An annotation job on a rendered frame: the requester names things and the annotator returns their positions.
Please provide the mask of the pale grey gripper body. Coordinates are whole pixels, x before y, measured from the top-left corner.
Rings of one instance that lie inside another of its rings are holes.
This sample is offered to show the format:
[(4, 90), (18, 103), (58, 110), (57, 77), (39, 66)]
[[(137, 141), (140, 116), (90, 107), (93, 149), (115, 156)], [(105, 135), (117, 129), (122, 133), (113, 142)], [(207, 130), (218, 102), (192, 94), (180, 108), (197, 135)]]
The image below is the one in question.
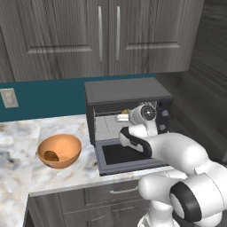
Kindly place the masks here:
[(129, 115), (126, 113), (116, 114), (114, 119), (116, 122), (127, 122), (129, 120)]

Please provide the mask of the dark grey toaster oven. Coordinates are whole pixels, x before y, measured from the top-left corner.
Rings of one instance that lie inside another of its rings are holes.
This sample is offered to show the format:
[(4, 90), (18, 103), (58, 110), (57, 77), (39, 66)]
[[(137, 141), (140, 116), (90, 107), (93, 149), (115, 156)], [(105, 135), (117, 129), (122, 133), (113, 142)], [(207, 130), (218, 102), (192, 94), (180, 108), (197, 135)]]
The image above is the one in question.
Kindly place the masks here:
[[(119, 130), (126, 125), (126, 122), (116, 122), (114, 116), (143, 103), (153, 104), (158, 133), (168, 132), (173, 97), (155, 78), (86, 82), (84, 92), (92, 145), (98, 140), (116, 139)], [(164, 110), (168, 111), (169, 116), (161, 115)], [(161, 124), (166, 126), (163, 131), (159, 129)]]

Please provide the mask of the grey toaster oven door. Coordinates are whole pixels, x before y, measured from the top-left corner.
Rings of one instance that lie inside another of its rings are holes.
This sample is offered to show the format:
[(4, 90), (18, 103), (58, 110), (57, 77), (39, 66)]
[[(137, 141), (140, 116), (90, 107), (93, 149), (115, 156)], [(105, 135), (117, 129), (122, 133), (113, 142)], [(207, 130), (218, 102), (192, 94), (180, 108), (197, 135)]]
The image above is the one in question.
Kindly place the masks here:
[(123, 147), (118, 139), (96, 141), (95, 153), (101, 176), (167, 166), (161, 161), (147, 159), (130, 147)]

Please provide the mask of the orange bowl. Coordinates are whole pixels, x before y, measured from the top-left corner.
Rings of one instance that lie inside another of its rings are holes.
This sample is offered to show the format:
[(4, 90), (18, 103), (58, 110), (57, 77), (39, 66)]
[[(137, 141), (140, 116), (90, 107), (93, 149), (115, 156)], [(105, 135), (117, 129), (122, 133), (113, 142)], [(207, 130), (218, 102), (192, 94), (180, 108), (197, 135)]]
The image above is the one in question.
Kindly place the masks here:
[[(80, 156), (82, 150), (81, 141), (69, 134), (57, 134), (44, 139), (37, 148), (37, 156), (42, 163), (50, 168), (67, 168)], [(55, 152), (59, 161), (46, 160), (43, 155), (46, 151)]]

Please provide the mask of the brown bread piece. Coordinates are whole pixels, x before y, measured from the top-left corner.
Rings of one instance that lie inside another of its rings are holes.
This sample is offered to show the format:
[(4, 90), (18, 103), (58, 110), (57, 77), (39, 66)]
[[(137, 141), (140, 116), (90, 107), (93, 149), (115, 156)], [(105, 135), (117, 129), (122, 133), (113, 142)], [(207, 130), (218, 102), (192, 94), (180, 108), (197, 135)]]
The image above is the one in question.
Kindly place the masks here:
[(53, 151), (46, 151), (43, 157), (49, 161), (59, 161), (58, 155)]

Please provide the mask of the grey drawer front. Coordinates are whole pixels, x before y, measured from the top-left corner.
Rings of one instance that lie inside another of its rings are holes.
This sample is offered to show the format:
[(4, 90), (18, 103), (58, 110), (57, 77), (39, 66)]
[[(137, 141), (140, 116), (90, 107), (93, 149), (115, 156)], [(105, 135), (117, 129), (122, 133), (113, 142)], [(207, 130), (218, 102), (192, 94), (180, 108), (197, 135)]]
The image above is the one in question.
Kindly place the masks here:
[(113, 200), (122, 200), (139, 195), (138, 190), (130, 193), (111, 194), (109, 191), (122, 191), (137, 187), (138, 180), (120, 182), (115, 184), (106, 184), (84, 189), (84, 200), (87, 205), (109, 202)]

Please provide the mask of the tall dark grey cupboard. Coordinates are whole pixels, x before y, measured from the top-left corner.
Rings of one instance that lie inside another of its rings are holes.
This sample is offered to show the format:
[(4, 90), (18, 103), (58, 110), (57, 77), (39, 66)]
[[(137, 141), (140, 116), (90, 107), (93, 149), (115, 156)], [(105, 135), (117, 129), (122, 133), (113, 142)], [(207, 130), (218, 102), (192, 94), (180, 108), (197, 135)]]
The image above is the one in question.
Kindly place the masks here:
[(227, 153), (227, 0), (205, 0), (190, 68), (157, 74), (173, 95), (169, 127), (203, 145), (211, 159)]

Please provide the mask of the grey wood cupboard door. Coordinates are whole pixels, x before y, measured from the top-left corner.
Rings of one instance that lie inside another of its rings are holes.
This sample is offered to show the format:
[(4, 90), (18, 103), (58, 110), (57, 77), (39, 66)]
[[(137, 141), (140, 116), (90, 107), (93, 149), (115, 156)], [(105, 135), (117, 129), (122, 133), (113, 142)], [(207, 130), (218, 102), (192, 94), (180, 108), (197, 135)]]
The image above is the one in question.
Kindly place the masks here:
[[(108, 74), (107, 0), (15, 0), (28, 74), (35, 80)], [(103, 61), (99, 61), (98, 7)]]
[[(204, 0), (110, 0), (109, 74), (158, 74), (189, 69)], [(117, 6), (121, 7), (116, 61)]]

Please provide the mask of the grey lower cupboard door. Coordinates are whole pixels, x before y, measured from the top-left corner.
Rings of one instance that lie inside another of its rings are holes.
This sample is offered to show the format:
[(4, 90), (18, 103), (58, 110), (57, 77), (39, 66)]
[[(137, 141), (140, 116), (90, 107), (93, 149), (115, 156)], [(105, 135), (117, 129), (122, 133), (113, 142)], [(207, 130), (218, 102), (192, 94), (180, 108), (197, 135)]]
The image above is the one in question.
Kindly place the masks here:
[(28, 197), (27, 208), (35, 227), (80, 227), (71, 217), (86, 203), (86, 191), (80, 189)]

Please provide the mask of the narrow grey cupboard door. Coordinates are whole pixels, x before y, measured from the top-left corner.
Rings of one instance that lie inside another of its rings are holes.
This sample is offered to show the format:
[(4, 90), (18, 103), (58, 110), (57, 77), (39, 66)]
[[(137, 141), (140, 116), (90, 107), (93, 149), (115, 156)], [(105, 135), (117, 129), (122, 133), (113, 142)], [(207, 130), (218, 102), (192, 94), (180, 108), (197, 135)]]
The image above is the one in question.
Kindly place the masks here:
[(3, 2), (0, 0), (0, 83), (7, 83), (15, 82), (15, 77)]

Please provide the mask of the white wall outlet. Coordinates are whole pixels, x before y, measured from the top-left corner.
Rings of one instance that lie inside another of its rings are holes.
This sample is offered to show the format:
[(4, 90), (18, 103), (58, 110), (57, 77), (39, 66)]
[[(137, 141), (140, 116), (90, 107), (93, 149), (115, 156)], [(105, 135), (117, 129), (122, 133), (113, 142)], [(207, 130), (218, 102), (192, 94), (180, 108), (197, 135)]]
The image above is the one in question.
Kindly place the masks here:
[(14, 108), (19, 106), (14, 88), (0, 89), (0, 94), (2, 96), (5, 108)]

